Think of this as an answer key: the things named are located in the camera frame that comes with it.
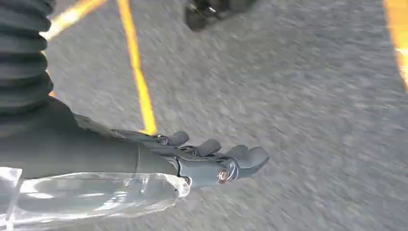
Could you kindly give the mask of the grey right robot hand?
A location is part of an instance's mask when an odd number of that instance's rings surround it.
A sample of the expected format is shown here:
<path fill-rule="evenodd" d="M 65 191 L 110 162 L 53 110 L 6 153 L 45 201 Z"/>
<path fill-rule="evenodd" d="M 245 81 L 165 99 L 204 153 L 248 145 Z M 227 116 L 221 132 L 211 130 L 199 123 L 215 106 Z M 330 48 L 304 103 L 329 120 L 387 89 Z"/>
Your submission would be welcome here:
<path fill-rule="evenodd" d="M 246 178 L 269 159 L 261 147 L 233 147 L 225 154 L 214 139 L 188 146 L 189 136 L 110 129 L 74 114 L 61 101 L 24 112 L 0 113 L 0 164 L 20 168 L 26 179 L 81 172 L 164 173 L 205 187 Z"/>

